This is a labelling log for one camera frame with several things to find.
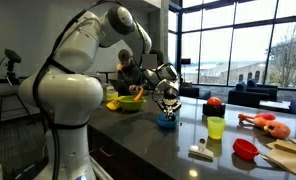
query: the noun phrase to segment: red tomato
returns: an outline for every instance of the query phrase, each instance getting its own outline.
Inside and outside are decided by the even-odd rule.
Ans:
[[[217,97],[211,97],[208,99],[207,104],[211,105],[211,106],[220,106],[222,104],[222,102]]]

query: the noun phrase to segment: person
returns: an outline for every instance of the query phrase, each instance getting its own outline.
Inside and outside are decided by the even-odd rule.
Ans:
[[[124,80],[129,87],[130,85],[141,84],[141,71],[135,64],[129,51],[122,49],[118,53],[120,63],[117,65],[118,79]]]
[[[162,53],[161,50],[159,49],[151,49],[149,51],[149,54],[157,54],[157,65],[158,67],[164,64],[164,54]],[[132,84],[129,86],[129,90],[130,91],[139,91],[140,88],[144,88],[145,90],[151,90],[152,87],[151,85],[148,83],[148,80],[143,81],[142,84],[138,85],[138,84]]]

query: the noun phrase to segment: sky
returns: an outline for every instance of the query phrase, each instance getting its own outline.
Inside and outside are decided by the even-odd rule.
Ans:
[[[183,6],[200,4],[202,0],[184,0]],[[256,0],[237,5],[236,24],[258,20],[272,19],[276,0]],[[203,28],[229,25],[233,22],[234,6],[204,11]],[[277,18],[296,15],[296,0],[279,0]],[[175,30],[176,15],[169,13],[169,29]],[[183,15],[183,31],[200,29],[201,11]],[[293,23],[275,26],[272,46],[281,42]],[[236,29],[232,45],[232,61],[265,61],[269,46],[272,25]],[[232,28],[204,31],[202,33],[201,58],[206,61],[228,61],[231,46]],[[169,36],[169,58],[174,59],[175,37]],[[198,61],[200,32],[187,33],[182,36],[182,57]]]

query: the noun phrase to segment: red bowl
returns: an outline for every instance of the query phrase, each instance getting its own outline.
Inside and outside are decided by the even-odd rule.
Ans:
[[[259,154],[259,150],[249,141],[237,138],[232,146],[237,156],[245,160],[253,160]]]

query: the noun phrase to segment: yellow cup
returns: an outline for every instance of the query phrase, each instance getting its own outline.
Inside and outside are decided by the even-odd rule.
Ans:
[[[113,101],[118,98],[118,92],[114,89],[107,89],[107,101]]]
[[[208,117],[208,135],[212,139],[221,139],[224,133],[226,121],[220,117]]]

